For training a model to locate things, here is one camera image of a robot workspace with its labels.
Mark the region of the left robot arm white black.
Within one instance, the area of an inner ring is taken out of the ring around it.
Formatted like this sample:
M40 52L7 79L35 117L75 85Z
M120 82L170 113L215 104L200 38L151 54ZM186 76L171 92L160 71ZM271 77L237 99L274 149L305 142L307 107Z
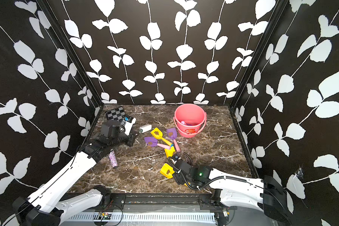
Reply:
M132 121L108 120L101 132L78 146L73 159L52 179L27 198L13 202L14 219L21 226L59 226L72 216L96 206L111 204L111 192L105 186L95 186L76 197L63 200L67 191L103 158L121 145L132 147L138 132L132 129Z

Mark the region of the pink plastic bucket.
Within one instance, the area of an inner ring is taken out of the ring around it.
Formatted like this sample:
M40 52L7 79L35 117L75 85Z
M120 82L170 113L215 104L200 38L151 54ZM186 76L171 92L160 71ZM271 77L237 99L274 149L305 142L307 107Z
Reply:
M192 138L204 129L207 122L207 113L198 105L183 104L175 110L173 120L181 136ZM185 126L180 123L181 121L197 125Z

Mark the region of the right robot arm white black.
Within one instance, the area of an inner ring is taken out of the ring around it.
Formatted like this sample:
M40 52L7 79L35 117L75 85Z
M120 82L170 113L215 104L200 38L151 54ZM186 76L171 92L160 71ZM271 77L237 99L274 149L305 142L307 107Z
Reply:
M210 203L216 207L254 209L286 226L292 224L286 190L273 177L244 178L209 166L195 167L176 157L168 157L168 164L177 184L186 185L193 191L213 189Z

